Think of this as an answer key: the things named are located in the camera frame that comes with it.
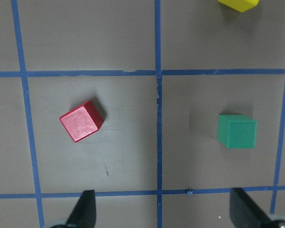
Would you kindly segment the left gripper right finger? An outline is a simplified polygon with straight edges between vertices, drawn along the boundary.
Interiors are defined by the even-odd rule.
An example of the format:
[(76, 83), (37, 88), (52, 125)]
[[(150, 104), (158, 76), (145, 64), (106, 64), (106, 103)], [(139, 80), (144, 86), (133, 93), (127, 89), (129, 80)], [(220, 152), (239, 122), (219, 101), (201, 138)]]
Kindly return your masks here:
[(276, 223), (250, 198), (242, 188), (232, 188), (229, 217), (236, 228), (275, 228)]

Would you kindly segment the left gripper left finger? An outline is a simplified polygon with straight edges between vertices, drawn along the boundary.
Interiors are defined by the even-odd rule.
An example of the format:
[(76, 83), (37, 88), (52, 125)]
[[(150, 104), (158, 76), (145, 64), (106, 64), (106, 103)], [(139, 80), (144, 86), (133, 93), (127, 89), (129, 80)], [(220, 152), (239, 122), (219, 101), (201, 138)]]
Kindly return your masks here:
[(66, 228), (94, 228), (96, 224), (95, 191), (85, 190), (68, 217)]

